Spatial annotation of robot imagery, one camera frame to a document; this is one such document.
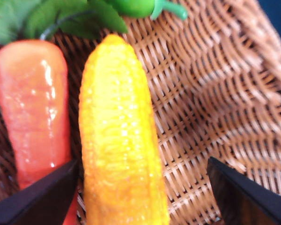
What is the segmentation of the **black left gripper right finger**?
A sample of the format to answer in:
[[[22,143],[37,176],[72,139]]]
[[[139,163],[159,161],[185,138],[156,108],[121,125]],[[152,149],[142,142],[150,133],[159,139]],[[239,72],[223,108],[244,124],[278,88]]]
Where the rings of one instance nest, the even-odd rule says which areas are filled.
[[[214,198],[226,225],[281,225],[281,196],[214,157],[207,165]]]

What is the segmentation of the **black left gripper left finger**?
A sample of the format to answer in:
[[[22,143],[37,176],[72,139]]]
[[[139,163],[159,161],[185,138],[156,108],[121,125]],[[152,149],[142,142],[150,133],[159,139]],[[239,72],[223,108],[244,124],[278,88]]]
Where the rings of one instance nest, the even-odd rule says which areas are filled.
[[[79,167],[62,165],[0,202],[0,225],[61,225],[74,198]]]

